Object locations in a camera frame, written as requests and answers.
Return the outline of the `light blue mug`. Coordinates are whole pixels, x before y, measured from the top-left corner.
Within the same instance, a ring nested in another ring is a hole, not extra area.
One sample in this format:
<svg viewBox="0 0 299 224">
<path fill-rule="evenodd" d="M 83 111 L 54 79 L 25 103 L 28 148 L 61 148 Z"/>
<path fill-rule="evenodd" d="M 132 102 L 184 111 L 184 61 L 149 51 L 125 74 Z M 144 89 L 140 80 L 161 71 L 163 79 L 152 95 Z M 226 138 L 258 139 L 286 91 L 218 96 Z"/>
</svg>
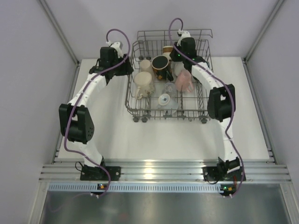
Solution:
<svg viewBox="0 0 299 224">
<path fill-rule="evenodd" d="M 157 108 L 163 110 L 177 110 L 178 103 L 173 98 L 171 98 L 169 94 L 163 93 L 158 98 Z"/>
</svg>

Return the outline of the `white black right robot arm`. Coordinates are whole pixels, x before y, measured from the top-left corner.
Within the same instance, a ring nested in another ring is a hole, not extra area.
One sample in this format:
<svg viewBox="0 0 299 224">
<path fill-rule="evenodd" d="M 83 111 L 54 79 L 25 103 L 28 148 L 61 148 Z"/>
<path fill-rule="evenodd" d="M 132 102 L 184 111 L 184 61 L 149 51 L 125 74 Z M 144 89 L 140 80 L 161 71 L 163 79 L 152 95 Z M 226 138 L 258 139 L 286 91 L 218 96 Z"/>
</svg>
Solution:
<svg viewBox="0 0 299 224">
<path fill-rule="evenodd" d="M 114 77 L 130 75 L 133 68 L 129 55 L 121 50 L 121 42 L 100 49 L 100 58 L 91 68 L 86 81 L 74 98 L 59 106 L 61 134 L 67 152 L 83 157 L 85 168 L 104 170 L 105 161 L 92 140 L 95 127 L 90 113 L 100 92 Z"/>
</svg>

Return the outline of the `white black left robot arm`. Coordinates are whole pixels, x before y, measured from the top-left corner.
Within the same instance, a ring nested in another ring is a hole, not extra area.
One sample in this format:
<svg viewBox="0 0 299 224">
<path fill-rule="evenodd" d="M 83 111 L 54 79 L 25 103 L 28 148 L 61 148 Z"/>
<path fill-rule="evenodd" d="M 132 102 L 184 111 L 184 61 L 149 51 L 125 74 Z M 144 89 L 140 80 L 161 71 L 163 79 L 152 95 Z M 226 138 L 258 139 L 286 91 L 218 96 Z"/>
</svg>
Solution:
<svg viewBox="0 0 299 224">
<path fill-rule="evenodd" d="M 172 60 L 182 62 L 184 68 L 209 91 L 207 111 L 215 124 L 216 148 L 220 152 L 216 171 L 208 172 L 206 178 L 224 180 L 229 174 L 239 170 L 242 162 L 232 138 L 232 121 L 236 109 L 235 87 L 233 84 L 225 84 L 214 75 L 209 62 L 197 55 L 192 37 L 171 41 L 171 44 L 174 47 L 171 52 Z"/>
</svg>

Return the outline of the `black skull mug red inside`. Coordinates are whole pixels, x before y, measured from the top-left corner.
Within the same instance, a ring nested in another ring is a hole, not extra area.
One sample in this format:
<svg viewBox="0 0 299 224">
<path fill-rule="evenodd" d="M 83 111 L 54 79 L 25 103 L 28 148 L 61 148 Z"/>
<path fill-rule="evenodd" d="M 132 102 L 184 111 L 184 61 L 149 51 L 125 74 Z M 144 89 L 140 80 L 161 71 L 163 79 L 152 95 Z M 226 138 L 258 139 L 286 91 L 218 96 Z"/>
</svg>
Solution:
<svg viewBox="0 0 299 224">
<path fill-rule="evenodd" d="M 172 76 L 170 61 L 164 55 L 154 57 L 151 62 L 151 66 L 157 79 L 168 80 L 170 82 L 174 80 Z"/>
</svg>

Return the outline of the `pink mug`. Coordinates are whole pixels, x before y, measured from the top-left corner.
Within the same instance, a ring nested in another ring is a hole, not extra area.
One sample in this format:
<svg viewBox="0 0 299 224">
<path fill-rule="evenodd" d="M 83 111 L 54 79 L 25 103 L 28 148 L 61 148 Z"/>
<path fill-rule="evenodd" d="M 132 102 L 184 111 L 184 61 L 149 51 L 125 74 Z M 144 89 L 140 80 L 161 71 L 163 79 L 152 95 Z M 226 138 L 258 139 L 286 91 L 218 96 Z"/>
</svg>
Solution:
<svg viewBox="0 0 299 224">
<path fill-rule="evenodd" d="M 175 86 L 179 92 L 192 92 L 194 86 L 191 73 L 188 70 L 181 71 L 176 79 Z"/>
</svg>

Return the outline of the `cream mug green inside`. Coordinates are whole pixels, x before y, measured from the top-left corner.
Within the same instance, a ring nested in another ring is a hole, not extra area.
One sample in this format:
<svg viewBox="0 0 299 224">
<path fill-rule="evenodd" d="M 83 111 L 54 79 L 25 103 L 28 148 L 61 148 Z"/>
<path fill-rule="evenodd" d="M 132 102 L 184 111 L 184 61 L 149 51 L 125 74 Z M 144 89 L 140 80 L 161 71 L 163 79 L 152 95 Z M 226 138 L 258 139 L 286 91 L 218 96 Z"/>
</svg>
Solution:
<svg viewBox="0 0 299 224">
<path fill-rule="evenodd" d="M 140 100 L 144 97 L 151 97 L 155 92 L 152 75 L 147 71 L 142 71 L 136 74 L 134 83 L 137 87 L 135 91 L 136 100 Z"/>
</svg>

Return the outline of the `cream mug with handle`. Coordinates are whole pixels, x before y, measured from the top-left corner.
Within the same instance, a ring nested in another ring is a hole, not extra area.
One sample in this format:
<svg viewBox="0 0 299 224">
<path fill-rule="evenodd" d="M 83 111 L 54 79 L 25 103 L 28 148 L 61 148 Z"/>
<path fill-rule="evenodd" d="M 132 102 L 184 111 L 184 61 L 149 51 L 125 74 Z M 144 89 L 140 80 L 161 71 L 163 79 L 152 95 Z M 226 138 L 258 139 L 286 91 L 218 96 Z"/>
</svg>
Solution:
<svg viewBox="0 0 299 224">
<path fill-rule="evenodd" d="M 181 71 L 185 70 L 184 68 L 184 64 L 182 62 L 176 62 L 176 64 L 174 65 L 174 75 L 178 76 L 180 74 Z"/>
</svg>

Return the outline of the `clear glass tumbler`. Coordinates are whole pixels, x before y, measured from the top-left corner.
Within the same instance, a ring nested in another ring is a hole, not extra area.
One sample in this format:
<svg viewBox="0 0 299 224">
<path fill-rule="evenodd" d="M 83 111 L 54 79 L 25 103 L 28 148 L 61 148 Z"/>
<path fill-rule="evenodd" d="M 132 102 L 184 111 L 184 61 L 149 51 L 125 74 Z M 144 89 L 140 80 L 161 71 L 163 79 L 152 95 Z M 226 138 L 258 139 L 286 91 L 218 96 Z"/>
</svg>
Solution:
<svg viewBox="0 0 299 224">
<path fill-rule="evenodd" d="M 177 93 L 177 89 L 174 83 L 168 82 L 164 85 L 164 93 L 170 96 L 174 96 Z"/>
</svg>

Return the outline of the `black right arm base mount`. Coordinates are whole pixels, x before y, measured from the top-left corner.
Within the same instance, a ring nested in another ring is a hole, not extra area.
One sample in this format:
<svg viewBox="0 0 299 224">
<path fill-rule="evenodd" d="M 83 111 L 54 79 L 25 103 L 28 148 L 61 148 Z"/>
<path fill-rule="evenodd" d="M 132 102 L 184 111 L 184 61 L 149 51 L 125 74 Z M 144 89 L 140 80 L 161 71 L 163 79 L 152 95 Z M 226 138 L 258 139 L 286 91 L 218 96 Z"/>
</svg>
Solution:
<svg viewBox="0 0 299 224">
<path fill-rule="evenodd" d="M 81 169 L 76 168 L 80 171 L 81 181 L 108 181 L 108 174 L 99 167 L 89 167 L 87 165 L 81 165 Z M 121 177 L 121 167 L 119 166 L 104 166 L 106 171 L 110 175 L 111 181 L 118 181 Z"/>
</svg>

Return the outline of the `beige plain cup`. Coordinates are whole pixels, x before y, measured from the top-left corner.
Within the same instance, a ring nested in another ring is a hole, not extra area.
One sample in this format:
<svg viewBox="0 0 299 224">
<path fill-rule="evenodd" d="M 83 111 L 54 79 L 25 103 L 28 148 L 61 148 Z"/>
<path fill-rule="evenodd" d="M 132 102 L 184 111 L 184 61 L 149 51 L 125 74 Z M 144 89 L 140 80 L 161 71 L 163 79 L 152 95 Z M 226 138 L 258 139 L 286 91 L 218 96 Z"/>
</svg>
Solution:
<svg viewBox="0 0 299 224">
<path fill-rule="evenodd" d="M 154 75 L 150 60 L 144 59 L 140 61 L 139 66 L 140 66 L 140 72 L 145 71 L 145 72 L 149 72 L 151 75 Z"/>
</svg>

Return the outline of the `steel cup brown sleeve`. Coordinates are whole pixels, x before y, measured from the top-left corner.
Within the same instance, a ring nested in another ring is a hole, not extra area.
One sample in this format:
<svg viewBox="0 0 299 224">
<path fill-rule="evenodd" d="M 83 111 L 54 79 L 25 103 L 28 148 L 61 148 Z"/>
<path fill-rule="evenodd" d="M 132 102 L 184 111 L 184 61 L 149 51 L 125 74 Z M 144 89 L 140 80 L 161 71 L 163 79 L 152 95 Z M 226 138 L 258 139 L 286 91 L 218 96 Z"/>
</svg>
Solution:
<svg viewBox="0 0 299 224">
<path fill-rule="evenodd" d="M 171 60 L 171 56 L 170 56 L 170 54 L 171 54 L 172 51 L 173 51 L 173 47 L 170 46 L 170 45 L 164 46 L 164 47 L 162 48 L 162 54 L 163 54 L 165 57 L 167 57 L 169 60 Z"/>
</svg>

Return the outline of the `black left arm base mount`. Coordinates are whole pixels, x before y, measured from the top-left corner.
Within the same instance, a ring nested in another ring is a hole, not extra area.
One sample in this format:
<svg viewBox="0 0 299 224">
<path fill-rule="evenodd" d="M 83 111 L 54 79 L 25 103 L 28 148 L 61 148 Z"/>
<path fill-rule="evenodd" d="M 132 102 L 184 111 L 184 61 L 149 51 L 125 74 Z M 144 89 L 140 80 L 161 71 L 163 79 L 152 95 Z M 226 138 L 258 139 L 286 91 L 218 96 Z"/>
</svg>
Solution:
<svg viewBox="0 0 299 224">
<path fill-rule="evenodd" d="M 244 175 L 243 181 L 246 181 L 246 175 L 243 171 L 243 167 L 225 175 L 221 174 L 216 166 L 203 167 L 202 170 L 204 180 L 210 184 L 216 184 L 217 182 L 240 182 L 242 175 Z"/>
</svg>

